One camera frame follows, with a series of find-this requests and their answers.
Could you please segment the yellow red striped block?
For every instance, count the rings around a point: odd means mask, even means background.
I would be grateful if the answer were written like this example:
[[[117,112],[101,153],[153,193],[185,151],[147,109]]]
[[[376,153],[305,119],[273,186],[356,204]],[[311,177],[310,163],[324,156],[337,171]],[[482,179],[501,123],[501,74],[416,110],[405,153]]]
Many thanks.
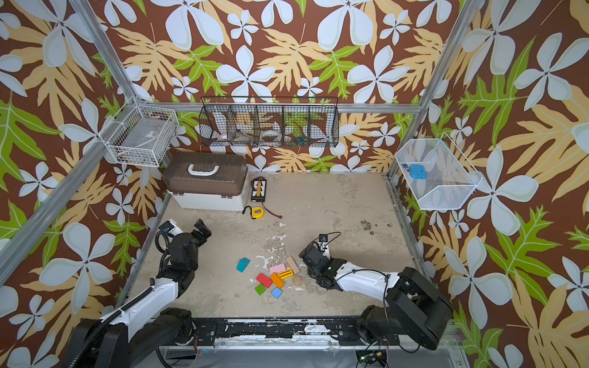
[[[294,274],[294,272],[291,269],[286,269],[285,271],[281,271],[281,272],[278,273],[278,276],[282,280],[286,280],[286,279],[292,278],[294,275],[295,274]]]

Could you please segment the orange block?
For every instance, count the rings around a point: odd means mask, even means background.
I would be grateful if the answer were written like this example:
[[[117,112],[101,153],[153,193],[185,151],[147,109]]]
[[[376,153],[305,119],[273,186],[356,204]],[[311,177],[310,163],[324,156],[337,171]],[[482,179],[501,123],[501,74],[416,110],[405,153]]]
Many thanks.
[[[274,286],[276,286],[276,288],[278,289],[282,289],[285,285],[285,282],[280,278],[280,276],[277,273],[272,273],[270,279]]]

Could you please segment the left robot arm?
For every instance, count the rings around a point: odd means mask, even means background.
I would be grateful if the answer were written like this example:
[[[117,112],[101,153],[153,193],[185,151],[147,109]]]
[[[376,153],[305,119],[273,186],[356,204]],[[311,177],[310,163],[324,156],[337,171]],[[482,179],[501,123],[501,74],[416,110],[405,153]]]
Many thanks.
[[[199,219],[191,232],[173,220],[159,226],[155,241],[161,253],[157,276],[132,300],[99,319],[86,319],[74,329],[63,367],[136,367],[168,343],[187,345],[196,339],[190,311],[172,307],[192,283],[199,267],[199,248],[212,233]]]

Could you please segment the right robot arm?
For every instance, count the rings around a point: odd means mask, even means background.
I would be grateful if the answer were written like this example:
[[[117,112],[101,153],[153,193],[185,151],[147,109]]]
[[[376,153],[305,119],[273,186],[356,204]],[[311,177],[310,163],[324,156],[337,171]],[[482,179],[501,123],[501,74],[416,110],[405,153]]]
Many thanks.
[[[315,242],[299,257],[320,287],[363,294],[383,303],[367,307],[357,319],[358,334],[366,343],[388,340],[398,344],[398,337],[404,334],[425,349],[438,348],[454,308],[415,268],[401,272],[362,268],[331,258],[328,248]]]

